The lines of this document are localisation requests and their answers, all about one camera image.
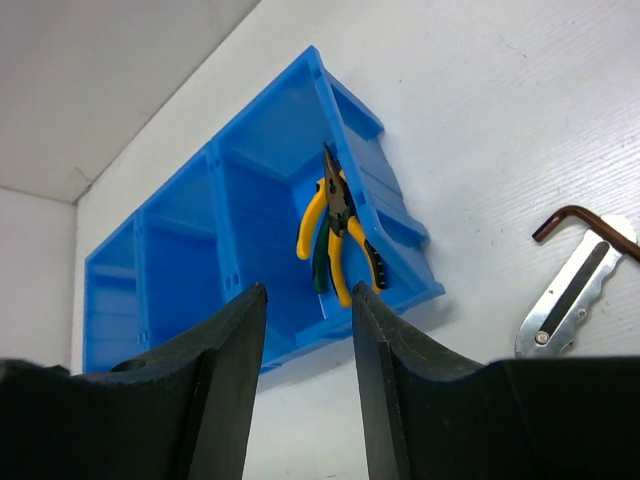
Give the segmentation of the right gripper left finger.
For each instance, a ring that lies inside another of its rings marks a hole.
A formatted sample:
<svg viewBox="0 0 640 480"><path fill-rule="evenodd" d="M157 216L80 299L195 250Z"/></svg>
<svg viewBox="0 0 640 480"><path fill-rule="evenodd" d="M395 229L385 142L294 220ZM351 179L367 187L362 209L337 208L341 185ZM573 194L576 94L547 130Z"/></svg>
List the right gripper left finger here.
<svg viewBox="0 0 640 480"><path fill-rule="evenodd" d="M266 332L255 284L106 373L1 362L5 479L239 479Z"/></svg>

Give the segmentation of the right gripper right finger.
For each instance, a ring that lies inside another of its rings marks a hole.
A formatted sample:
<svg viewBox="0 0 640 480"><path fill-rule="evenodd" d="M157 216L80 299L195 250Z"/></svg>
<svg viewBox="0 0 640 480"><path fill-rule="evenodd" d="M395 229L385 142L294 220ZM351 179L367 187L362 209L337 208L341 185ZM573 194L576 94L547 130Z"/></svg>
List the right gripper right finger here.
<svg viewBox="0 0 640 480"><path fill-rule="evenodd" d="M635 479L639 360L481 364L352 295L355 363L373 479Z"/></svg>

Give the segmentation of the small yellow needle-nose pliers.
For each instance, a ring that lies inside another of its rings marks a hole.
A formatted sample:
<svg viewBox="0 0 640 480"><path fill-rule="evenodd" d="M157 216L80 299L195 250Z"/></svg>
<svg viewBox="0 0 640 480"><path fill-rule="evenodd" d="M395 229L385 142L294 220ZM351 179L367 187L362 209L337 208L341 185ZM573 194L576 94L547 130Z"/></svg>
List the small yellow needle-nose pliers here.
<svg viewBox="0 0 640 480"><path fill-rule="evenodd" d="M339 162L336 161L329 146L325 146L323 148L323 169L324 169L323 176L325 174L338 174L340 171L343 171ZM349 215L346 228L344 230L339 231L338 233L335 233L334 230L331 230L331 232L329 233L329 244L328 244L329 261L330 261L329 289L334 290L339 303L344 308L348 308L352 304L351 293L350 293L350 289L348 287L346 276L343 270L343 260L342 260L343 245L344 245L346 236L350 236L353 240L355 240L355 242L361 249L369 268L374 291L377 293L380 293L388 287L384 261L381 255L379 254L379 252L370 243L370 241L368 240L364 232L364 229L357 215L355 201L351 194L350 188L349 188L349 193L350 193L350 199L352 201L352 213ZM312 254L311 254L311 257L307 260L312 261L313 249L316 241L317 232L321 225L323 217L325 215L327 215L329 218L328 213L325 213L321 216L321 220L318 222L316 226L316 231L314 233L314 238L312 241Z"/></svg>

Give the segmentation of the silver metal tool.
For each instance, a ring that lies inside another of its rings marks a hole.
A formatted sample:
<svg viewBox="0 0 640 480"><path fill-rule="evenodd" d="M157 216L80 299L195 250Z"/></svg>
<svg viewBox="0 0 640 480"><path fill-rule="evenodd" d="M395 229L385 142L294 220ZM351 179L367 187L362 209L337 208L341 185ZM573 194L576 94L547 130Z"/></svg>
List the silver metal tool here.
<svg viewBox="0 0 640 480"><path fill-rule="evenodd" d="M518 357L548 358L569 350L578 326L601 296L623 254L594 230L585 232L558 274L525 317L515 339Z"/></svg>

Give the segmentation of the dark green cutting pliers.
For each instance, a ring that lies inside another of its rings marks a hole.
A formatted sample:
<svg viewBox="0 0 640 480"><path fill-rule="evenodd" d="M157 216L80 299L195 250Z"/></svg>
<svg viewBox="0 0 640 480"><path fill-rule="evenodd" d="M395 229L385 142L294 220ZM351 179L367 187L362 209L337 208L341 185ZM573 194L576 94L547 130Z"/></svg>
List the dark green cutting pliers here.
<svg viewBox="0 0 640 480"><path fill-rule="evenodd" d="M327 215L323 217L318 229L312 256L312 282L316 293L323 294L329 290L329 233L330 222Z"/></svg>

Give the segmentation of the large yellow needle-nose pliers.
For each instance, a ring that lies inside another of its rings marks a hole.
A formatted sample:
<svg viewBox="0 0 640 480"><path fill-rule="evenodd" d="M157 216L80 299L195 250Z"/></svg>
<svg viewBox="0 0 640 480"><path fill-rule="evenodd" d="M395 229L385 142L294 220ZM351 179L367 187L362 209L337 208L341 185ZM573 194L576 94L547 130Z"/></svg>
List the large yellow needle-nose pliers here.
<svg viewBox="0 0 640 480"><path fill-rule="evenodd" d="M307 260L312 254L312 241L321 216L329 214L329 227L338 233L344 230L352 213L352 201L343 171L338 174L325 174L316 182L316 191L307 205L300 220L296 255Z"/></svg>

